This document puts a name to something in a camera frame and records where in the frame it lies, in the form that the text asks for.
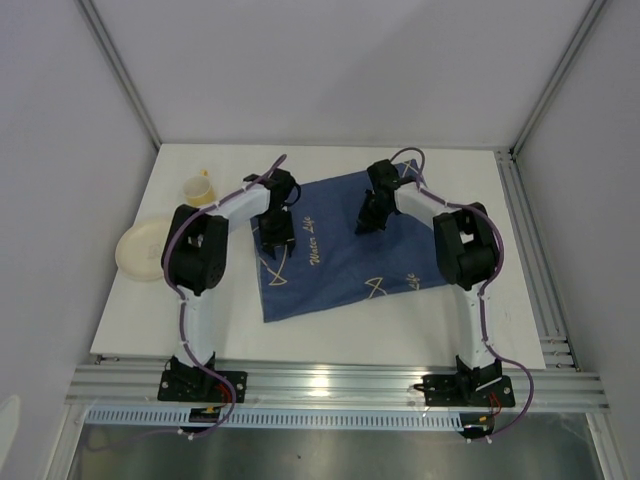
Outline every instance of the gray wall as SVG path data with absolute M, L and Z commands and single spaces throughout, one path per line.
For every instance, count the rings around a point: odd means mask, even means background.
M 153 151 L 71 0 L 0 3 L 0 474 L 32 479 L 115 273 Z
M 589 0 L 96 0 L 165 142 L 512 141 Z
M 640 2 L 611 2 L 520 159 L 569 331 L 640 478 Z

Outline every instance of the navy blue fabric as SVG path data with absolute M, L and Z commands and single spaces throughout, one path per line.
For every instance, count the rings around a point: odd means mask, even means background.
M 397 169 L 411 174 L 415 163 Z M 392 214 L 385 231 L 355 235 L 367 188 L 366 172 L 302 185 L 291 207 L 297 242 L 291 258 L 284 247 L 276 260 L 262 252 L 252 219 L 265 322 L 446 283 L 433 231 L 416 219 Z

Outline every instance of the blue towel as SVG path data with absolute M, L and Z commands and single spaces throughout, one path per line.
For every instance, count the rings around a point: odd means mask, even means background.
M 415 175 L 416 164 L 397 169 Z M 355 235 L 367 188 L 366 172 L 302 185 L 291 207 L 297 243 L 291 258 L 285 247 L 276 249 L 276 260 L 262 252 L 251 220 L 265 322 L 446 283 L 433 231 L 413 217 L 392 214 L 385 231 Z

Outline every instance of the yellow mug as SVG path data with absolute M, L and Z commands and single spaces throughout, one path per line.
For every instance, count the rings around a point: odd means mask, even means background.
M 201 207 L 216 199 L 209 180 L 209 172 L 202 170 L 200 175 L 189 178 L 182 186 L 182 193 L 192 207 Z

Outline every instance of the gray floor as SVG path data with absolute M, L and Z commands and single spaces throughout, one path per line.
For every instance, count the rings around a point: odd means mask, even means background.
M 145 431 L 87 427 L 97 447 Z M 148 437 L 91 453 L 80 447 L 71 479 L 601 479 L 582 415 L 531 414 L 492 445 L 457 434 L 220 429 L 188 442 Z

